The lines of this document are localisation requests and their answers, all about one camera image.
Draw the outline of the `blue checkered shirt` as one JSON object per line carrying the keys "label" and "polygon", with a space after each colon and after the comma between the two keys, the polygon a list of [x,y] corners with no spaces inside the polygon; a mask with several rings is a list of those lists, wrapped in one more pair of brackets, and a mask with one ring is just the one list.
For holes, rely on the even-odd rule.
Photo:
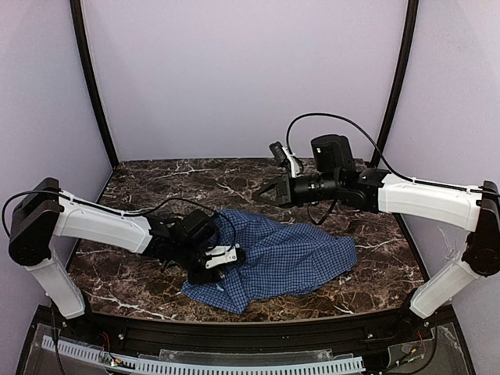
{"label": "blue checkered shirt", "polygon": [[352,237],[335,237],[307,223],[279,223],[262,214],[220,210],[218,245],[237,243],[242,263],[230,264],[220,281],[184,282],[189,298],[241,315],[254,300],[307,295],[357,262]]}

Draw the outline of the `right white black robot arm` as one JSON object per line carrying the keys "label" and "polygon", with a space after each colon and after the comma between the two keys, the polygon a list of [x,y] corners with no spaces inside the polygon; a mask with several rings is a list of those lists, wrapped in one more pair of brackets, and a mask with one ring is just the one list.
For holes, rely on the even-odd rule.
{"label": "right white black robot arm", "polygon": [[366,167],[357,170],[348,139],[329,134],[311,141],[317,173],[305,176],[295,155],[279,141],[270,150],[286,173],[254,192],[255,201],[281,208],[331,201],[370,213],[418,216],[468,231],[456,255],[409,300],[414,316],[426,319],[464,287],[499,271],[499,193],[495,183],[452,186],[399,177]]}

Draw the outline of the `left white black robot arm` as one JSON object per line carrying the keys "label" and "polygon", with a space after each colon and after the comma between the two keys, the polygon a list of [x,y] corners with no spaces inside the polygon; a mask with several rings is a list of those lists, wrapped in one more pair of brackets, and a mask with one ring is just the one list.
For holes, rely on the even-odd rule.
{"label": "left white black robot arm", "polygon": [[79,318],[88,307],[51,249],[54,237],[80,238],[176,263],[188,271],[191,282],[220,277],[223,266],[236,260],[237,246],[211,244],[219,237],[215,219],[196,209],[181,216],[159,217],[151,210],[132,213],[92,203],[60,189],[58,180],[44,179],[35,189],[9,197],[2,207],[19,198],[12,218],[1,218],[9,239],[9,256],[42,286],[66,319]]}

